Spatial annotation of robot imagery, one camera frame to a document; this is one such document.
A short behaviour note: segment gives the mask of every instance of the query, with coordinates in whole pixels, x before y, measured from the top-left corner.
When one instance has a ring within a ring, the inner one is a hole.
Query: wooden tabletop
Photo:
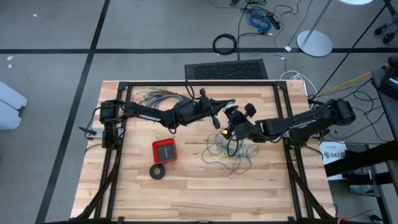
[[[307,98],[301,81],[288,80],[290,103],[294,114],[308,110]],[[116,97],[118,81],[103,82],[98,106],[104,100]],[[276,118],[274,92],[271,86],[195,86],[195,93],[204,87],[208,97],[216,100],[236,99],[240,109],[252,103],[257,113],[251,121]],[[187,95],[184,86],[166,86],[169,91]],[[133,100],[137,101],[146,91],[146,86],[135,86]],[[280,92],[284,106],[283,94]],[[164,101],[161,110],[172,108],[175,99]],[[93,127],[101,128],[99,111]],[[221,126],[226,116],[218,116]],[[290,191],[284,148],[281,142],[255,144],[258,154],[251,159],[252,167],[243,174],[231,173],[221,164],[206,164],[202,153],[210,134],[216,134],[209,118],[180,126],[172,135],[158,123],[139,118],[127,121],[126,135],[119,171],[118,186],[113,210],[113,219],[124,216],[125,220],[187,221],[187,220],[232,220],[232,221],[283,221],[295,216]],[[154,164],[152,143],[156,140],[174,138],[178,160],[165,164],[166,176],[154,180],[149,168]],[[88,146],[101,140],[89,141]],[[254,144],[245,140],[245,146]],[[316,141],[308,144],[318,149]],[[85,155],[80,181],[76,192],[71,217],[77,216],[89,204],[98,190],[103,167],[105,149],[91,148]],[[318,201],[332,215],[335,214],[328,181],[319,153],[302,149],[302,157],[308,186]],[[212,156],[205,152],[206,161],[223,161],[232,166],[233,161],[223,156]],[[239,170],[249,167],[243,160]],[[303,195],[299,187],[300,204],[306,216]],[[102,217],[105,216],[108,196],[104,196]]]

